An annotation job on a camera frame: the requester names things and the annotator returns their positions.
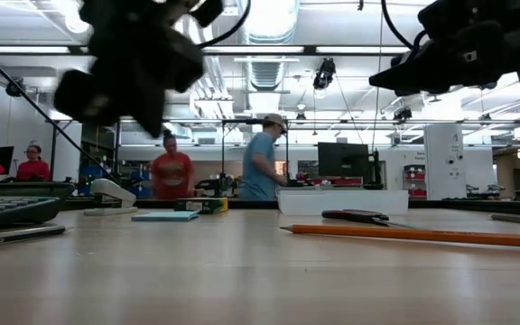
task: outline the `black cable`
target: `black cable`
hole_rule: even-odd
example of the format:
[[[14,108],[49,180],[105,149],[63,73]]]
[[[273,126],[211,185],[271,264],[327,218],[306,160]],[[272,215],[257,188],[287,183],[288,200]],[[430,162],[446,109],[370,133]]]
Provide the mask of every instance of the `black cable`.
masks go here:
[[[348,106],[347,98],[344,96],[344,91],[342,90],[342,85],[340,85],[340,77],[338,74],[336,75],[336,82],[339,84],[340,95],[342,96],[342,100],[344,101],[344,107],[347,108],[348,115],[350,116],[350,120],[352,121],[352,125],[354,126],[354,129],[357,131],[358,139],[360,139],[361,144],[364,144],[364,141],[362,141],[362,136],[360,136],[360,131],[358,131],[357,122],[354,120],[352,112],[350,111],[350,107]]]
[[[120,185],[119,181],[117,181],[117,179],[109,172],[107,172],[107,170],[102,167],[98,162],[96,162],[95,159],[93,159],[93,157],[89,154],[89,153],[86,153],[83,149],[81,149],[81,147],[78,146],[78,144],[76,144],[73,140],[71,140],[71,138],[68,136],[68,134],[65,133],[65,131],[63,131],[61,129],[61,127],[59,125],[57,125],[52,119],[51,117],[49,117],[47,114],[45,114],[45,112],[43,112],[43,110],[33,101],[33,99],[29,98],[29,96],[27,96],[27,93],[25,92],[25,90],[23,90],[18,84],[17,82],[15,82],[15,80],[11,77],[9,77],[9,75],[0,67],[0,75],[5,79],[7,80],[7,82],[9,82],[12,86],[14,86],[17,91],[19,91],[19,93],[22,95],[23,98],[25,98],[25,100],[27,100],[27,102],[33,107],[35,108],[35,110],[41,115],[43,116],[43,118],[51,123],[51,125],[53,126],[53,128],[58,131],[61,135],[63,135],[66,140],[68,140],[68,142],[74,146],[74,148],[78,149],[78,151],[83,154],[86,158],[90,159],[91,161],[93,161],[94,163],[97,164],[97,166],[99,167],[99,169],[104,172],[108,178],[110,178],[112,181],[114,181],[117,185]]]
[[[421,31],[416,34],[416,37],[414,37],[413,41],[413,49],[411,50],[411,53],[408,55],[408,59],[406,60],[411,60],[416,56],[416,53],[418,53],[421,49],[421,40],[424,36],[426,36],[426,31]]]
[[[252,7],[252,0],[248,0],[247,4],[246,4],[246,9],[244,10],[242,17],[240,17],[240,20],[238,20],[238,22],[234,25],[234,27],[232,27],[229,31],[224,32],[220,36],[216,37],[215,39],[198,44],[198,47],[201,49],[207,48],[209,46],[216,45],[219,42],[222,42],[222,41],[226,40],[228,37],[232,36],[235,32],[237,32],[240,29],[240,27],[242,27],[244,25],[244,23],[246,22],[246,19],[248,19],[248,16],[250,15],[251,7]]]
[[[386,8],[386,0],[380,0],[380,6],[382,7],[383,16],[385,17],[386,25],[388,26],[390,31],[395,35],[398,41],[404,44],[404,46],[406,46],[410,50],[414,49],[413,45],[409,41],[407,41],[402,34],[398,32],[395,25],[393,24],[393,21],[390,19],[390,14],[388,14],[388,9]]]

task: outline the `man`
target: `man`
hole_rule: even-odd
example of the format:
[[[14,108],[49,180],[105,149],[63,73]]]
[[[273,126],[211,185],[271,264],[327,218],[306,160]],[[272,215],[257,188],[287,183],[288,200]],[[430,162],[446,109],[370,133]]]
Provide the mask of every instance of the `man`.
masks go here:
[[[264,118],[262,132],[254,136],[244,153],[240,199],[274,200],[276,185],[286,186],[286,178],[276,173],[274,166],[274,141],[285,133],[281,116]]]
[[[159,200],[176,200],[194,196],[194,166],[185,153],[178,152],[172,132],[163,132],[166,153],[152,163],[152,183]]]

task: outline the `stapler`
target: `stapler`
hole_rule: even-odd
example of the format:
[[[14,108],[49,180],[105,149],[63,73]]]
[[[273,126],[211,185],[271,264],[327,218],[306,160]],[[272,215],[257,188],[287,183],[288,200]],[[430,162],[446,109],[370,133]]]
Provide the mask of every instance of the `stapler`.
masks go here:
[[[90,192],[95,199],[103,201],[105,197],[114,198],[122,201],[121,208],[98,208],[84,210],[85,216],[109,216],[123,213],[135,213],[135,195],[122,189],[108,179],[98,179],[91,183]]]

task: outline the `sticky note pad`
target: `sticky note pad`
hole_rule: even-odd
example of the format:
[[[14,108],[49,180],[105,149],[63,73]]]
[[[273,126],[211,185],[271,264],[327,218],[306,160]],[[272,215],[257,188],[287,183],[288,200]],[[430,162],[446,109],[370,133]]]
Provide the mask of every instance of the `sticky note pad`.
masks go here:
[[[132,221],[190,221],[198,217],[198,211],[162,211],[133,216]]]

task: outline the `workbench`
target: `workbench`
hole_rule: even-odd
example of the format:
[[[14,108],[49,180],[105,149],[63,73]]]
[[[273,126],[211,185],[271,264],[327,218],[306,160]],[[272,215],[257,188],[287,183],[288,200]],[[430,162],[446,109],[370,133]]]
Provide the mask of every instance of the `workbench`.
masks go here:
[[[520,233],[488,215],[391,220]],[[519,247],[293,235],[279,227],[347,222],[276,209],[185,223],[73,210],[54,222],[73,229],[0,246],[0,325],[520,324]]]

